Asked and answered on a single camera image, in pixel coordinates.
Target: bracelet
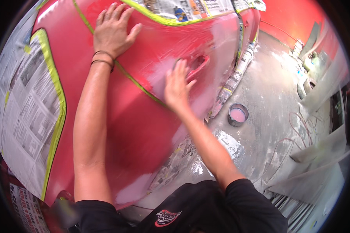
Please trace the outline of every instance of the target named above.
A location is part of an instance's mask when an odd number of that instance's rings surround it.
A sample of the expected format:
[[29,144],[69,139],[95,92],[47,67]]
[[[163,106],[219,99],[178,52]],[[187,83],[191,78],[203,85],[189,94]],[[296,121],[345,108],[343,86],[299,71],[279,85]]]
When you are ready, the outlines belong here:
[[115,60],[115,59],[113,59],[112,55],[110,55],[107,51],[104,51],[104,50],[98,50],[96,53],[93,54],[92,57],[94,57],[94,56],[95,56],[96,54],[98,54],[98,53],[105,53],[105,54],[107,54],[107,55],[112,59],[113,62],[114,62],[114,60]]
[[106,64],[108,64],[112,68],[110,72],[113,72],[114,66],[112,64],[108,63],[107,61],[98,59],[98,60],[94,60],[93,62],[91,62],[91,65],[95,62],[105,62]]

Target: concrete floor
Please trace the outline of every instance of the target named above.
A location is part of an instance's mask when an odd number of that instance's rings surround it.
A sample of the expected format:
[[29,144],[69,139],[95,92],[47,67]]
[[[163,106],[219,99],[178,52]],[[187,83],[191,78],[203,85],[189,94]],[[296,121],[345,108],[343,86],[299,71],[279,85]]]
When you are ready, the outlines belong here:
[[[297,167],[289,155],[300,149],[288,139],[301,148],[310,144],[306,128],[294,114],[300,115],[296,85],[301,77],[297,75],[296,61],[289,56],[289,50],[260,31],[254,59],[231,98],[208,124],[237,168],[261,193],[287,179]],[[233,103],[242,103],[249,111],[249,118],[238,128],[227,121],[228,109]],[[313,143],[328,135],[329,112],[327,101],[306,123]],[[210,179],[214,177],[197,155],[175,180],[119,212],[132,222],[141,221],[181,185]]]

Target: forearm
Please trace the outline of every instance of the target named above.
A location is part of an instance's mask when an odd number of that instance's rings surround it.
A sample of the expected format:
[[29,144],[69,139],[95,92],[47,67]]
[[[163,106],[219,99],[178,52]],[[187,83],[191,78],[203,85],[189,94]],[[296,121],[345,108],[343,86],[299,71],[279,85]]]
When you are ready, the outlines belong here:
[[234,165],[227,150],[193,114],[189,106],[178,112],[178,116],[188,129],[202,161],[223,190],[234,180],[245,178]]
[[74,165],[105,161],[107,86],[111,67],[104,62],[91,65],[74,122]]

